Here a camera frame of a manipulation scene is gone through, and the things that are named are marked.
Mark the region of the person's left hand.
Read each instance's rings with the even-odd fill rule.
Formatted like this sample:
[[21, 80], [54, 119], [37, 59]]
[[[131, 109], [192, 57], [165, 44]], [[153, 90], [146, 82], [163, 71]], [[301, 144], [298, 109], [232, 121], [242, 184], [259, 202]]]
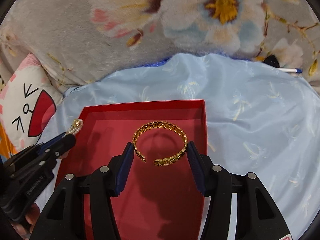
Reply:
[[25, 220], [28, 222], [30, 225], [30, 228], [27, 230], [24, 228], [21, 224], [17, 223], [11, 223], [15, 231], [19, 234], [20, 237], [23, 239], [29, 239], [30, 237], [28, 236], [30, 233], [32, 233], [33, 228], [40, 216], [40, 208], [38, 207], [37, 204], [33, 204], [29, 211], [25, 214]]

